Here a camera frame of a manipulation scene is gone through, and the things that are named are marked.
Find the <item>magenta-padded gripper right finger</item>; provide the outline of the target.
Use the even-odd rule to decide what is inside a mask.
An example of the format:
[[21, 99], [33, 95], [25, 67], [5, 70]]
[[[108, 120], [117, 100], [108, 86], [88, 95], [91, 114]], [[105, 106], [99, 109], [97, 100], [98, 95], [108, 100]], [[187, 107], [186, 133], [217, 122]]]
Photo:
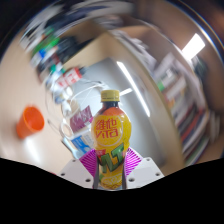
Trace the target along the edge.
[[127, 150], [124, 159], [124, 189], [140, 188], [163, 177], [163, 173], [152, 158], [143, 158], [132, 148]]

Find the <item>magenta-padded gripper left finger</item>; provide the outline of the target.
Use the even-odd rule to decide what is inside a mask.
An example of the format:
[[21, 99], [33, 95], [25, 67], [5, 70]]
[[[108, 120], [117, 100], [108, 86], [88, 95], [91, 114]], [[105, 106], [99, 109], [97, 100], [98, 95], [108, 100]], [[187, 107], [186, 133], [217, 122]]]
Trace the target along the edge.
[[60, 171], [59, 176], [84, 188], [98, 188], [98, 160], [94, 149], [79, 159], [72, 159]]

